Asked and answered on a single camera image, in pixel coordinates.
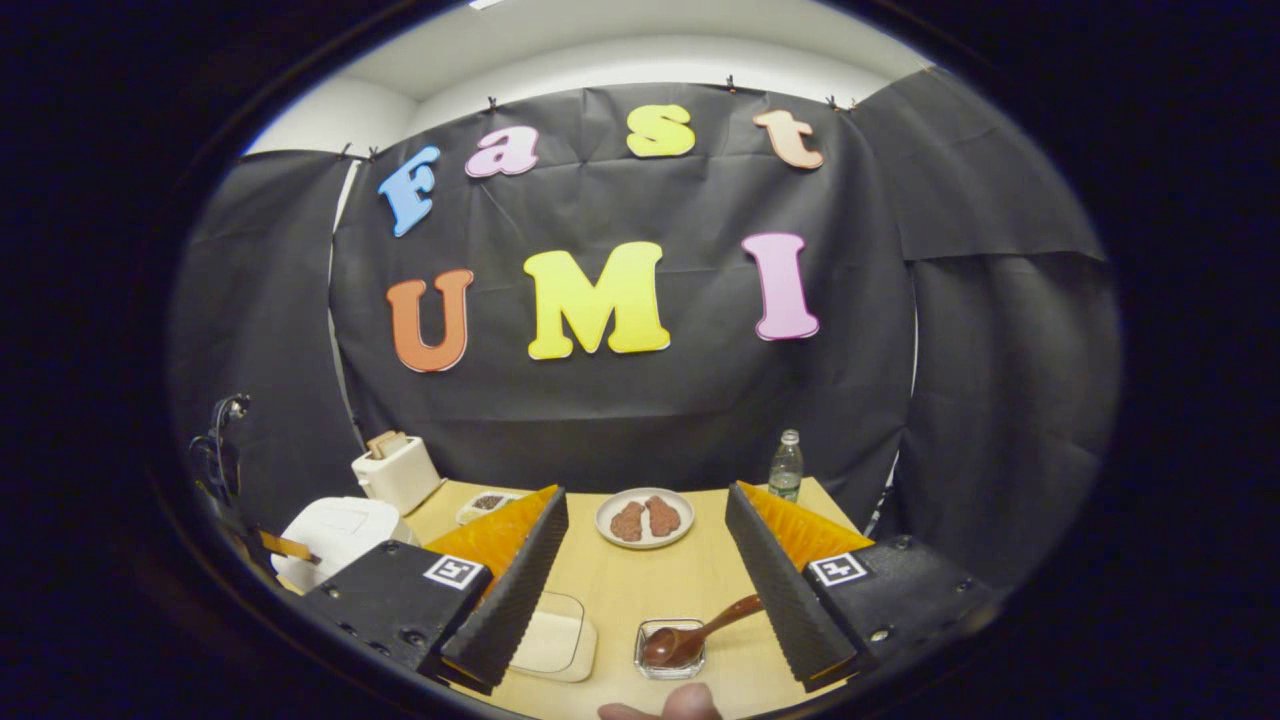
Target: foam letter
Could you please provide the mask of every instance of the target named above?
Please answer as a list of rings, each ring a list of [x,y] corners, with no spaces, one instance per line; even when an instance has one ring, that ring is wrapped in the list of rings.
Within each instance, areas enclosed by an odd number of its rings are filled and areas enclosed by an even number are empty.
[[[694,149],[692,117],[680,105],[643,105],[627,115],[627,147],[640,158],[684,155]]]
[[[431,199],[422,197],[419,192],[425,195],[435,187],[435,176],[426,164],[439,158],[439,149],[428,145],[378,186],[378,192],[387,196],[392,213],[396,214],[396,237],[404,237],[410,228],[431,211]]]
[[[431,347],[422,342],[419,299],[426,292],[422,281],[404,281],[387,291],[392,304],[392,337],[396,355],[415,373],[438,373],[458,364],[467,350],[467,286],[471,270],[449,270],[435,278],[435,290],[444,296],[444,340]]]
[[[506,145],[498,145],[503,140]],[[490,132],[476,143],[481,150],[467,160],[467,174],[474,178],[486,178],[502,173],[518,176],[538,164],[534,147],[538,145],[538,131],[518,126]]]
[[[654,266],[662,247],[653,242],[626,242],[613,249],[594,286],[573,256],[563,250],[540,252],[525,260],[534,277],[538,337],[529,343],[534,360],[568,357],[573,342],[564,337],[561,315],[582,343],[595,352],[609,314],[614,315],[609,348],[614,352],[649,352],[671,345],[671,333],[658,320]]]
[[[817,333],[818,318],[805,307],[796,260],[804,240],[776,232],[753,234],[742,241],[742,249],[755,258],[764,296],[764,316],[755,324],[755,334],[762,340],[794,340]]]
[[[812,170],[822,167],[822,152],[804,146],[801,135],[813,135],[808,123],[801,123],[786,110],[769,110],[751,118],[755,124],[769,131],[773,151],[788,165]]]

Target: pink letter i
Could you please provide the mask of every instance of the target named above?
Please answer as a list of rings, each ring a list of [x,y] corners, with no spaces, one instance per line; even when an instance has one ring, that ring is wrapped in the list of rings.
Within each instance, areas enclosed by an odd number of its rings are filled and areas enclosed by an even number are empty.
[[[818,318],[809,314],[800,282],[796,256],[804,240],[788,233],[753,234],[742,249],[755,258],[760,269],[760,293],[764,296],[764,318],[755,325],[762,340],[795,340],[818,332]]]

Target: yellow letter m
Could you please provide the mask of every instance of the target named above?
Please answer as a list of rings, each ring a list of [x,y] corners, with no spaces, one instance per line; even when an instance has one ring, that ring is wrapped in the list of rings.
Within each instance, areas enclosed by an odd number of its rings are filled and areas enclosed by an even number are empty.
[[[529,343],[534,360],[568,357],[573,343],[564,337],[561,315],[582,343],[595,352],[613,314],[609,348],[614,352],[649,352],[671,345],[671,333],[658,320],[654,266],[662,247],[653,242],[626,242],[613,249],[594,286],[573,258],[563,250],[540,252],[525,260],[534,277],[538,337]]]

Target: black backdrop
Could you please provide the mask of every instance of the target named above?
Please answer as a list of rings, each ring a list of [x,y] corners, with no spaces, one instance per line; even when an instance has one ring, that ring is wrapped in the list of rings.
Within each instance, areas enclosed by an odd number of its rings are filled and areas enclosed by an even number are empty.
[[[678,104],[698,136],[681,158],[635,158],[626,117]],[[814,128],[827,164],[783,163],[751,117],[782,108]],[[538,128],[538,165],[472,179],[463,164],[500,127]],[[376,187],[425,145],[430,214],[402,238]],[[756,337],[758,272],[748,236],[788,232],[817,336]],[[526,258],[568,251],[594,282],[630,241],[662,246],[657,296],[671,346],[618,355],[581,347],[532,360]],[[384,295],[393,283],[468,268],[471,333],[444,373],[406,369]],[[776,94],[684,85],[561,92],[433,128],[362,168],[338,228],[332,290],[352,404],[366,433],[421,433],[442,471],[506,487],[673,489],[763,482],[778,436],[800,430],[808,469],[855,514],[888,474],[911,373],[911,291],[883,184],[865,142],[828,108]],[[440,295],[422,301],[440,334]]]
[[[180,447],[214,404],[250,393],[225,430],[241,452],[246,520],[280,533],[312,500],[358,493],[325,293],[338,193],[352,160],[246,158],[209,200],[170,301],[165,370]]]
[[[630,152],[626,115],[646,104],[691,113],[691,152]],[[813,126],[822,168],[787,165],[753,124],[778,108]],[[480,137],[520,124],[540,133],[532,170],[465,174]],[[378,186],[426,145],[442,152],[433,208],[397,238]],[[806,470],[859,525],[901,452],[882,529],[920,534],[1010,585],[1065,530],[1097,471],[1120,373],[1105,255],[1048,161],[941,70],[838,113],[690,85],[513,102],[360,163],[330,236],[346,168],[326,154],[243,161],[175,295],[179,427],[205,421],[225,392],[261,388],[262,413],[237,429],[250,438],[246,503],[270,527],[306,500],[353,489],[360,450],[328,352],[326,301],[364,437],[420,434],[447,477],[580,492],[724,487],[763,480],[778,434],[795,427]],[[806,241],[799,264],[818,334],[755,336],[760,287],[739,243],[762,232]],[[524,260],[564,250],[594,281],[616,246],[637,240],[663,249],[657,295],[671,346],[530,359]],[[475,273],[466,355],[415,373],[396,356],[387,288],[430,286],[456,268]],[[442,318],[431,288],[428,343]],[[216,383],[205,380],[212,368]]]

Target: water bottle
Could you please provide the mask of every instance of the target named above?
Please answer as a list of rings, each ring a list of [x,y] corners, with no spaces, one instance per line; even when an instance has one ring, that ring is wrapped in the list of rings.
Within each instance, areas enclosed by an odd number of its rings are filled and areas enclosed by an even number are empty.
[[[769,492],[795,502],[800,495],[801,477],[804,477],[804,457],[800,455],[800,433],[783,430],[782,445],[773,454],[773,462],[769,465]]]

